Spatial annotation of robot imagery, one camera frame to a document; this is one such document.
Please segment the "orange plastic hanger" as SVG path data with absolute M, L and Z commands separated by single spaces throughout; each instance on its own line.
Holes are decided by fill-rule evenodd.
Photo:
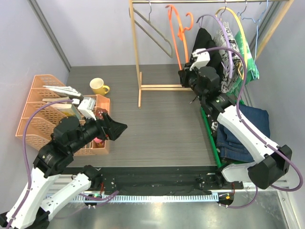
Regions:
M 194 24 L 193 14 L 191 12 L 186 13 L 185 16 L 190 17 L 191 23 L 190 23 L 189 27 L 184 27 L 177 9 L 172 4 L 166 5 L 165 8 L 168 9 L 168 19 L 169 19 L 169 24 L 170 24 L 170 29 L 171 29 L 171 34 L 172 34 L 172 38 L 173 38 L 173 44 L 174 44 L 174 49 L 175 49 L 175 53 L 176 53 L 179 70 L 182 70 L 183 68 L 181 65 L 180 55 L 178 52 L 176 37 L 178 37 L 183 42 L 185 62 L 188 62 L 189 54 L 188 54 L 188 47 L 187 47 L 187 40 L 186 40 L 185 32 L 190 31 L 193 28 L 193 24 Z M 176 36 L 174 34 L 173 22 L 172 22 L 173 13 L 175 14 L 177 21 L 178 21 L 178 32 L 177 32 Z

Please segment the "black white patterned trousers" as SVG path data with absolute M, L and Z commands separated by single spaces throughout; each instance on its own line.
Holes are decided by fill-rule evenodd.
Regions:
M 209 114 L 206 115 L 208 126 L 211 131 L 212 137 L 217 137 L 217 130 L 218 130 L 218 122 Z

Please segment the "purple plastic hanger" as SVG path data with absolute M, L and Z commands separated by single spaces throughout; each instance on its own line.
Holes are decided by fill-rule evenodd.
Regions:
M 219 29 L 216 32 L 213 41 L 216 43 L 216 46 L 219 47 L 228 47 L 233 49 L 235 52 L 231 51 L 219 51 L 223 63 L 227 65 L 227 70 L 225 70 L 224 80 L 232 81 L 234 78 L 234 73 L 237 70 L 237 66 L 241 63 L 241 58 L 236 54 L 240 53 L 235 38 L 232 35 L 232 32 L 229 28 L 227 22 L 222 22 L 221 19 L 217 18 L 212 14 L 204 14 L 197 19 L 199 26 L 203 26 L 203 18 L 205 16 L 213 17 L 219 24 Z

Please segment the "clear acrylic hanger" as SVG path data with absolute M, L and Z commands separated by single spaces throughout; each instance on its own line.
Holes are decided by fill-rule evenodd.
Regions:
M 145 0 L 145 3 L 149 5 L 148 16 L 145 17 L 134 6 L 132 11 L 141 21 L 134 20 L 134 24 L 154 42 L 169 58 L 173 58 L 173 45 L 172 42 L 151 22 L 152 14 L 152 1 Z

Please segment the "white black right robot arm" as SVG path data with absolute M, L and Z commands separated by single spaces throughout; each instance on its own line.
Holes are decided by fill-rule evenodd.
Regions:
M 238 103 L 220 92 L 220 77 L 213 67 L 188 62 L 178 74 L 181 85 L 195 92 L 203 110 L 228 129 L 252 157 L 249 163 L 223 166 L 214 178 L 219 188 L 235 181 L 251 181 L 267 189 L 288 172 L 292 149 L 264 135 L 240 111 Z

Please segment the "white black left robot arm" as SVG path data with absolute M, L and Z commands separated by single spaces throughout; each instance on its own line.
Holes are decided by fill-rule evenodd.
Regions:
M 113 121 L 107 113 L 102 118 L 87 119 L 81 125 L 75 117 L 61 119 L 33 162 L 31 180 L 13 208 L 0 216 L 0 225 L 14 229 L 44 229 L 57 213 L 74 197 L 86 190 L 95 191 L 102 183 L 102 173 L 93 166 L 84 166 L 80 173 L 60 191 L 46 194 L 73 161 L 73 155 L 93 139 L 116 140 L 127 128 Z

